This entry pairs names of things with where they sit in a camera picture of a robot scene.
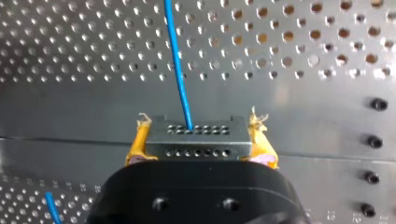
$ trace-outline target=blue wire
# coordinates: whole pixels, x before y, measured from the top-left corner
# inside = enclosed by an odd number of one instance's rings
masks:
[[[56,209],[55,201],[53,201],[52,194],[50,192],[47,192],[45,196],[47,201],[47,207],[49,208],[49,213],[52,217],[53,222],[55,222],[55,224],[62,224],[58,210]]]
[[[187,98],[186,89],[183,82],[183,71],[181,70],[181,62],[178,58],[177,35],[175,31],[174,19],[172,15],[172,0],[164,0],[165,17],[168,25],[169,39],[171,42],[172,56],[175,64],[176,81],[178,93],[180,95],[181,104],[183,106],[184,119],[186,120],[187,129],[193,129],[189,99]]]

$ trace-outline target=metal panel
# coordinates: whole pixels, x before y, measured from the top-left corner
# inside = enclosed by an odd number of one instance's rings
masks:
[[[83,147],[62,143],[18,143],[15,141],[12,143],[6,141],[5,146],[7,147],[3,147],[2,151],[4,158],[8,161],[25,163],[25,166],[10,164],[11,166],[3,168],[2,178],[0,178],[2,187],[0,200],[4,200],[5,203],[0,205],[5,210],[0,213],[0,221],[1,218],[8,218],[7,223],[16,220],[16,216],[30,217],[34,220],[33,222],[43,219],[45,223],[48,223],[47,210],[41,202],[43,193],[47,190],[55,194],[55,199],[61,200],[61,195],[66,195],[66,199],[62,201],[59,208],[61,213],[64,209],[70,210],[67,207],[69,202],[76,204],[76,211],[72,209],[70,213],[63,214],[66,219],[72,216],[78,217],[77,211],[81,213],[81,217],[85,217],[87,211],[81,209],[81,206],[89,200],[89,197],[94,198],[95,193],[100,191],[100,186],[108,176],[120,168],[119,164],[125,155],[123,147],[117,149],[116,147]],[[21,158],[21,154],[28,151],[32,153]],[[73,162],[63,163],[57,155],[63,156],[65,161],[73,160]],[[48,165],[47,162],[56,160],[55,157],[58,158],[57,162]],[[289,156],[280,156],[279,160],[279,172],[293,183],[306,212],[314,223],[393,223],[396,219],[394,213],[396,203],[390,200],[396,196],[396,186],[393,181],[396,175],[394,163]],[[43,170],[43,167],[51,167],[51,169]],[[367,183],[362,178],[366,171],[378,173],[380,182],[376,185]],[[27,195],[34,196],[36,202],[33,204],[26,202],[28,198],[22,194],[22,189],[27,190]],[[39,196],[34,195],[36,191],[39,192]],[[11,200],[7,198],[7,193],[11,194]],[[18,194],[23,195],[23,203],[18,202]],[[81,201],[73,201],[75,196],[78,196]],[[19,206],[24,206],[25,203],[41,206],[40,210],[35,207],[29,208],[38,212],[37,217],[33,215],[23,217],[18,212],[7,211],[9,207],[13,207],[14,211],[19,211],[21,209]],[[360,211],[362,203],[371,204],[377,215],[374,218],[364,217]]]
[[[350,175],[394,176],[395,1],[174,4],[194,120],[255,105],[316,220],[356,222],[361,200],[394,216],[393,183]],[[0,135],[32,140],[2,141],[5,169],[99,186],[123,164],[139,112],[183,120],[162,1],[0,0],[0,19]],[[375,97],[388,109],[373,110]],[[369,134],[384,146],[368,147]]]

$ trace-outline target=screw hole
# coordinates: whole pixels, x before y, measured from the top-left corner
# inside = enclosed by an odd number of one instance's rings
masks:
[[[156,198],[152,203],[152,208],[156,211],[163,211],[164,209],[169,207],[168,200],[165,198]]]
[[[228,198],[223,201],[223,208],[229,211],[237,211],[239,209],[239,202],[235,199]]]
[[[370,204],[362,205],[361,211],[365,217],[375,217],[375,209]]]
[[[367,139],[367,143],[372,148],[381,148],[384,144],[382,139],[380,139],[379,137],[374,136],[374,135],[370,136]]]
[[[365,179],[370,184],[378,184],[379,181],[380,181],[379,175],[374,173],[374,172],[372,172],[372,171],[369,171],[369,172],[366,173]]]
[[[383,111],[388,108],[388,102],[377,98],[372,101],[372,107],[377,111]]]

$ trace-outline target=hole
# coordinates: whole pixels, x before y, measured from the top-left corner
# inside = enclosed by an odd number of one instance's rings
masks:
[[[246,22],[245,29],[249,32],[253,30],[253,22]]]
[[[178,36],[181,36],[181,35],[183,35],[183,28],[182,28],[182,27],[180,27],[180,26],[179,26],[179,27],[177,27],[177,28],[176,28],[176,33],[177,33],[177,35],[178,35]]]
[[[227,80],[230,77],[230,74],[228,73],[221,73],[221,77],[223,80]]]
[[[160,74],[159,77],[160,77],[160,81],[166,80],[166,75],[164,75],[164,74]]]
[[[178,150],[176,150],[176,156],[181,156],[181,150],[180,149],[178,149]]]
[[[368,54],[366,56],[366,62],[370,63],[370,64],[375,64],[378,61],[378,56],[376,56],[375,54]]]
[[[186,15],[186,22],[187,22],[188,24],[191,24],[191,23],[193,23],[194,21],[195,21],[195,15],[188,13],[188,14]]]
[[[324,50],[325,50],[326,52],[333,51],[333,50],[334,50],[334,45],[333,45],[333,44],[325,44],[325,45],[324,45]]]
[[[352,7],[352,1],[350,0],[342,0],[340,4],[340,8],[343,10],[350,10]]]
[[[144,22],[145,22],[145,25],[146,25],[147,27],[150,27],[150,26],[152,26],[153,20],[152,20],[152,18],[146,17],[146,18],[144,19]]]
[[[360,22],[360,23],[363,23],[366,21],[366,17],[363,14],[357,14],[355,19],[356,19],[356,22]]]
[[[272,46],[272,47],[270,48],[270,51],[271,51],[271,54],[272,54],[272,55],[276,55],[276,54],[279,53],[279,47],[278,47],[278,46]]]
[[[370,136],[367,139],[367,143],[372,148],[381,148],[383,146],[382,139],[377,136]]]
[[[257,35],[257,42],[259,42],[259,44],[265,44],[267,42],[267,34],[259,34]]]
[[[283,40],[285,42],[290,42],[294,39],[294,34],[292,31],[287,31],[285,33],[283,33]]]
[[[196,61],[189,61],[189,68],[191,71],[195,70],[198,68],[198,62]]]
[[[256,61],[256,65],[258,68],[264,68],[267,65],[267,61],[264,58],[260,58]]]
[[[170,150],[170,149],[166,150],[166,156],[168,156],[168,157],[173,156],[173,151]]]
[[[120,71],[120,65],[117,63],[111,64],[111,70],[115,73],[118,73]]]
[[[212,48],[216,48],[219,46],[219,40],[217,38],[215,38],[214,36],[210,36],[209,37],[209,45]]]
[[[305,53],[305,45],[297,45],[296,46],[296,51],[299,54]]]
[[[220,155],[220,151],[219,150],[214,150],[213,151],[213,156],[214,157],[217,157],[217,156],[219,156]]]
[[[392,40],[386,40],[384,42],[384,48],[386,49],[392,49],[394,46],[394,42]]]
[[[342,38],[349,37],[349,30],[346,28],[341,28],[340,30],[338,30],[338,36],[340,36]]]
[[[326,68],[325,70],[319,71],[319,75],[320,75],[321,79],[327,79],[327,78],[333,76],[333,72],[332,72],[332,69]]]
[[[377,111],[384,111],[384,110],[388,109],[388,102],[385,100],[382,100],[380,98],[375,98],[371,102],[371,106],[373,107],[373,109],[375,109]]]
[[[207,74],[206,73],[201,73],[199,75],[199,77],[201,78],[202,81],[205,81],[207,79]]]
[[[231,151],[230,151],[230,150],[224,150],[224,151],[222,152],[222,156],[223,156],[223,157],[228,157],[228,156],[230,156],[230,154],[231,154]]]
[[[308,64],[309,64],[309,66],[311,66],[311,67],[318,66],[318,64],[319,64],[319,56],[316,55],[316,54],[311,54],[311,55],[308,57]]]
[[[380,181],[379,175],[374,172],[367,172],[365,177],[370,184],[378,184]]]
[[[176,11],[180,11],[181,9],[182,9],[181,3],[176,2],[176,3],[175,3],[175,10],[176,10]]]
[[[270,78],[271,78],[271,79],[277,78],[277,71],[272,71],[272,72],[270,72]]]
[[[277,29],[279,27],[279,21],[271,21],[271,28],[273,30]]]
[[[285,16],[291,16],[294,13],[294,6],[284,6],[283,13],[285,14]]]
[[[209,62],[210,69],[220,69],[220,62],[218,60],[212,60]]]
[[[246,72],[245,73],[245,79],[250,80],[253,78],[253,73],[252,72]]]
[[[194,46],[195,43],[196,43],[195,38],[190,37],[190,38],[187,39],[187,46],[189,46],[189,48],[191,48],[192,46]]]
[[[344,66],[347,64],[347,56],[344,54],[340,54],[337,56],[336,60],[338,66]]]
[[[396,11],[390,11],[387,14],[387,18],[389,21],[394,21],[396,20]]]
[[[227,7],[228,5],[230,5],[228,0],[220,0],[220,4],[222,7]]]
[[[378,36],[381,33],[381,28],[371,26],[368,31],[370,36]]]
[[[157,64],[156,63],[149,63],[148,64],[148,70],[150,70],[151,72],[157,70]]]
[[[355,51],[362,50],[363,48],[364,48],[363,43],[361,43],[361,42],[355,42],[355,43],[353,43],[353,49],[354,49]]]
[[[313,30],[309,33],[312,39],[314,40],[319,40],[320,39],[320,31],[319,30]]]
[[[196,157],[200,157],[200,156],[202,155],[201,150],[195,150],[195,151],[194,151],[194,155],[195,155]]]
[[[257,9],[257,15],[259,16],[259,18],[264,18],[266,17],[268,14],[268,9],[266,7],[261,7],[259,9]]]
[[[242,44],[242,36],[241,35],[233,35],[233,44],[239,46]]]
[[[382,7],[382,5],[384,5],[384,0],[370,0],[370,3],[372,5],[372,7]]]
[[[323,9],[323,5],[321,3],[313,3],[311,5],[311,11],[313,13],[319,13]]]
[[[295,72],[295,76],[297,79],[300,79],[304,76],[304,72],[303,71],[297,71]]]
[[[297,20],[297,25],[302,28],[306,26],[306,19],[305,18],[300,18]]]
[[[168,202],[168,200],[165,199],[165,198],[162,198],[162,197],[156,198],[156,199],[154,199],[154,201],[152,202],[152,209],[154,209],[154,210],[156,210],[156,211],[159,211],[159,212],[165,210],[165,209],[168,208],[168,207],[169,207],[169,202]]]
[[[241,69],[243,65],[244,64],[241,59],[236,59],[233,61],[233,69]]]
[[[333,25],[334,22],[335,22],[334,16],[327,16],[327,17],[326,17],[326,24],[327,24],[328,26]]]
[[[348,73],[352,78],[360,77],[362,75],[362,71],[356,68],[350,69]]]
[[[147,46],[148,49],[154,49],[155,48],[155,42],[151,41],[151,40],[148,40],[148,41],[146,41],[146,46]]]
[[[282,59],[282,65],[284,67],[290,67],[293,64],[293,59],[291,57],[285,57]]]
[[[137,63],[129,63],[129,69],[131,72],[135,72],[137,70]]]
[[[243,13],[241,9],[234,9],[233,10],[233,19],[240,20],[242,19]]]
[[[117,47],[116,42],[110,42],[110,43],[108,44],[108,48],[109,48],[111,51],[116,51],[118,47]]]
[[[221,31],[222,31],[223,33],[226,33],[226,32],[228,32],[228,31],[230,30],[230,25],[228,25],[227,23],[223,23],[223,24],[220,26],[220,28],[221,28]]]
[[[217,21],[219,19],[219,13],[217,11],[209,11],[207,13],[209,21]]]

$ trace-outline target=bolt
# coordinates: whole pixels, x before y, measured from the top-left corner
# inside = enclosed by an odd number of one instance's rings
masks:
[[[384,111],[388,108],[388,102],[380,98],[375,98],[371,102],[371,106],[376,111]]]
[[[379,181],[381,180],[379,178],[379,175],[372,172],[372,171],[368,171],[365,175],[364,178],[367,180],[367,182],[369,182],[370,184],[378,184]]]
[[[368,203],[361,206],[361,212],[365,217],[375,217],[375,209]]]
[[[372,148],[381,148],[384,143],[379,137],[371,135],[367,138],[367,144]]]

